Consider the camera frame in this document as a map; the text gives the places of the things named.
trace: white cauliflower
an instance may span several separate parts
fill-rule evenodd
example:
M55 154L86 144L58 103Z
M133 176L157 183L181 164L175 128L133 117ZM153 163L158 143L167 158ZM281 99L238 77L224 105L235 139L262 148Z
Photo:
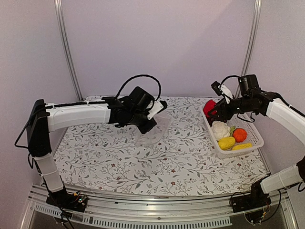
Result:
M228 127L227 123L214 121L212 123L212 131L217 141L224 137L230 136L230 127Z

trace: orange pumpkin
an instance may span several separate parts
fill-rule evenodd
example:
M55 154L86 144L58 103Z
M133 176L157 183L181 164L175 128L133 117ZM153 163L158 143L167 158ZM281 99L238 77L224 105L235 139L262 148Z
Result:
M233 137L236 142L243 142L247 138L247 132L242 128L237 128L233 132Z

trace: white basket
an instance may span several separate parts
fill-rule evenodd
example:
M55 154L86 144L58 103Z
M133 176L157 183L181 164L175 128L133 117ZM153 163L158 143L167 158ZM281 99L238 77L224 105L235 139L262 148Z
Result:
M201 107L201 113L203 115L203 120L204 120L206 127L208 128L208 130L210 132L211 140L215 145L215 150L218 152L219 158L228 158L228 157L233 157L233 156L244 155L244 154L250 153L254 149L260 148L264 145L264 140L263 140L262 136L259 134L259 132L256 129L256 127L254 126L254 124L242 121L242 120L238 119L236 117L236 115L234 115L230 121L227 121L228 126L231 127L231 126L235 125L236 128L242 128L247 132L247 139L241 143L236 143L235 146L240 145L240 144L251 143L252 147L245 148L245 149L238 149L238 150L222 150L219 147L218 141L216 140L216 138L213 134L213 131L210 127L210 124L208 123L208 120L206 119L206 117L203 113L203 108L204 108L204 105ZM249 120L249 121L251 120L247 114L239 114L239 117Z

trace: floral tablecloth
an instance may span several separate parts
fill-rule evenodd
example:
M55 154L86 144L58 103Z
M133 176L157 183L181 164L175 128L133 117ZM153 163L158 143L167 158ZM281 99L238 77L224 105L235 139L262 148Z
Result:
M135 146L134 126L69 127L54 156L63 181L115 192L197 196L249 190L251 183L266 175L257 150L217 157L200 111L209 98L162 99L168 103L171 125L154 145Z

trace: green leaf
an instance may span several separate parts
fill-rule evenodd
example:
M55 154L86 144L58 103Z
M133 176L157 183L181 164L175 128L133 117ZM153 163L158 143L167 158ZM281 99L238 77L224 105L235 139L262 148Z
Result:
M233 132L234 132L235 129L236 129L236 126L235 126L235 125L234 125L234 126L231 126L231 129L230 129L230 136L233 135Z

